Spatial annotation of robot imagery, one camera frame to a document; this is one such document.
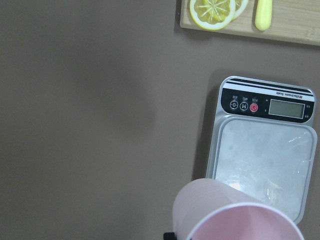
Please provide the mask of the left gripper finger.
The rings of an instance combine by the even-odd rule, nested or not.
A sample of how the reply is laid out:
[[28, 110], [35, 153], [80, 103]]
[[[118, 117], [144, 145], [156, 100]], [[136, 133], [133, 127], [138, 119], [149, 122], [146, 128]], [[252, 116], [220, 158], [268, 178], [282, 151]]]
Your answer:
[[165, 232], [163, 234], [163, 240], [176, 240], [176, 235], [174, 232]]

